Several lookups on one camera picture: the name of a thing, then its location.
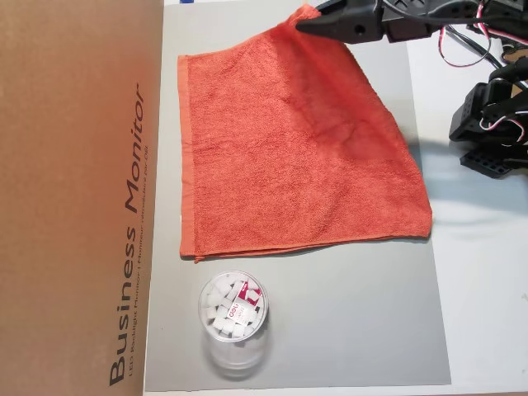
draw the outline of red and white label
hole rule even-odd
[[[248,289],[248,283],[244,282],[237,294],[237,297],[231,304],[231,308],[228,311],[228,318],[231,318],[235,321],[235,323],[242,324],[243,326],[247,326],[249,324],[252,311],[255,310],[255,306],[262,295],[260,289],[253,291],[255,293],[251,293],[251,290]]]

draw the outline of orange towel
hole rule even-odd
[[[394,118],[342,43],[286,22],[178,59],[182,256],[426,237],[431,207]]]

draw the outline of cable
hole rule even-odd
[[[506,39],[516,41],[517,43],[521,43],[523,45],[528,45],[528,40],[524,40],[521,37],[517,37],[516,35],[510,35],[508,33],[504,33],[503,31],[496,31],[495,29],[488,28],[488,32],[492,35],[498,35],[499,37],[504,37]]]
[[[422,16],[422,15],[413,15],[405,12],[404,10],[399,9],[390,0],[383,0],[383,4],[395,14],[400,15],[401,17],[411,19],[413,21],[427,23],[429,25],[471,25],[475,23],[485,23],[490,21],[520,21],[519,18],[513,16],[504,16],[504,15],[490,15],[484,16],[481,18],[437,18],[434,16]]]
[[[478,5],[477,18],[482,17],[483,9],[484,9],[484,2],[481,2]],[[480,31],[482,31],[483,34],[486,36],[486,38],[489,37],[488,33],[491,33],[492,35],[498,35],[499,37],[506,37],[507,39],[516,41],[516,42],[521,43],[523,45],[528,45],[528,40],[523,40],[521,37],[517,37],[515,35],[510,35],[510,34],[507,34],[507,33],[503,32],[503,31],[496,31],[495,29],[490,29],[490,28],[486,29],[486,27],[484,26],[483,23],[479,23],[479,24],[476,24],[474,26],[478,27],[480,29]]]
[[[460,33],[457,31],[453,26],[447,25],[445,27],[445,31],[448,35],[452,35],[452,38],[459,42],[461,45],[463,45],[465,48],[470,48],[472,51],[474,51],[477,55],[483,56],[484,58],[494,67],[494,68],[501,68],[502,64],[501,62],[495,58],[493,55],[491,55],[489,52],[486,52],[486,49],[477,43],[476,41],[470,39],[468,36]]]
[[[517,111],[517,112],[514,113],[515,116],[518,116],[518,115],[521,115],[521,114],[528,114],[528,111]],[[503,115],[501,118],[499,118],[497,121],[495,121],[492,125],[488,125],[488,126],[484,126],[483,125],[484,118],[482,118],[480,120],[479,125],[480,125],[480,127],[483,130],[494,130],[504,120],[510,121],[510,122],[514,123],[515,125],[517,125],[519,128],[521,128],[521,136],[519,136],[519,139],[517,139],[517,143],[519,143],[525,137],[525,128],[519,121],[513,120],[512,118],[507,118],[507,115]]]
[[[521,136],[519,136],[519,139],[517,139],[517,143],[519,143],[522,140],[522,138],[525,137],[525,127],[522,126],[522,124],[519,121],[517,121],[517,120],[508,119],[507,121],[510,121],[510,122],[514,123],[515,125],[517,125],[519,128],[521,128]]]
[[[486,55],[489,54],[489,50],[492,48],[492,40],[488,37],[488,49],[485,50],[485,53],[484,54],[481,54],[481,57],[480,59],[477,59],[476,61],[474,61],[473,63],[471,64],[453,64],[452,62],[450,62],[445,56],[444,56],[444,51],[442,49],[442,45],[444,43],[444,37],[446,36],[446,27],[443,26],[441,29],[440,29],[440,35],[438,36],[438,53],[440,54],[440,56],[442,57],[442,59],[444,60],[444,62],[446,62],[447,64],[449,64],[450,66],[453,66],[454,68],[468,68],[469,66],[473,66],[479,62],[481,62],[483,59],[486,59]]]

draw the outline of gray mat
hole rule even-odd
[[[349,243],[197,265],[179,258],[177,55],[228,48],[285,20],[300,4],[165,8],[146,390],[450,383],[430,242]],[[379,42],[352,50],[406,138],[415,140],[406,46]],[[270,296],[266,359],[238,380],[210,364],[197,314],[202,285],[229,269],[253,274]]]

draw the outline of white table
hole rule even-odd
[[[175,2],[165,0],[166,4]],[[486,81],[492,68],[484,62],[472,68],[451,68],[436,52],[436,40],[437,35],[409,42],[408,52],[423,172],[435,217],[432,242],[452,385],[231,389],[193,394],[338,396],[528,390],[528,179],[515,176],[494,181],[459,165],[457,148],[448,146],[451,117],[474,84]]]

